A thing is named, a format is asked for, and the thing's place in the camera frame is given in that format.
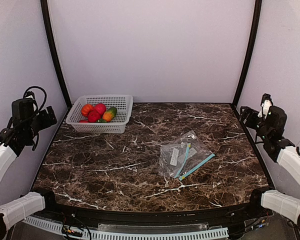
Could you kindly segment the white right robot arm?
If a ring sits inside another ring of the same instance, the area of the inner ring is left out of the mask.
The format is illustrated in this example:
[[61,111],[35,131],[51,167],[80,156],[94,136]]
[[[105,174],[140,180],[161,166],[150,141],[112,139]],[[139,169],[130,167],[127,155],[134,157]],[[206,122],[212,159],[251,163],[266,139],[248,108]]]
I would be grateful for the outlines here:
[[[287,115],[273,104],[271,95],[263,94],[260,111],[248,106],[240,108],[240,122],[255,130],[268,156],[285,169],[300,186],[300,148],[283,136]],[[300,232],[300,199],[278,190],[262,187],[254,189],[247,212],[256,216],[269,209],[292,221]]]

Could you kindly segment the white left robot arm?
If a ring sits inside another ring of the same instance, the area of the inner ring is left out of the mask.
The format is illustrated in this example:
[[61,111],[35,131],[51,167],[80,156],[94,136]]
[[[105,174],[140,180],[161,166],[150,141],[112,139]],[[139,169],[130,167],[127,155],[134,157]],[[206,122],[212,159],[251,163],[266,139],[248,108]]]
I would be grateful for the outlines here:
[[[38,105],[33,90],[28,87],[22,98],[12,102],[12,116],[7,127],[0,131],[0,183],[23,149],[30,146],[36,150],[39,132],[57,124],[51,106]],[[55,205],[55,194],[51,190],[36,188],[18,199],[0,205],[0,240],[15,224],[34,213]]]

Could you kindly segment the clear zip bag yellow slider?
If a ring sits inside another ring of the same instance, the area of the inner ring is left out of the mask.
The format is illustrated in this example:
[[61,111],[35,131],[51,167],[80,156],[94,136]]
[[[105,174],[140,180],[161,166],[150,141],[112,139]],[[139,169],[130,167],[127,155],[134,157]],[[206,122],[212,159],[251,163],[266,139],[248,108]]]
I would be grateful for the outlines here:
[[159,173],[163,177],[177,178],[189,155],[191,144],[166,144],[160,147]]

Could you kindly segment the green toy avocado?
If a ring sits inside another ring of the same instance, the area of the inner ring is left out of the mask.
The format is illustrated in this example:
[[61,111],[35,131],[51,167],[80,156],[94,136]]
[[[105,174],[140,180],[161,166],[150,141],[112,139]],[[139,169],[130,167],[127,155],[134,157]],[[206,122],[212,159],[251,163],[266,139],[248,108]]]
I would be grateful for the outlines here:
[[107,121],[104,120],[103,118],[100,118],[100,119],[97,120],[97,123],[107,123]]

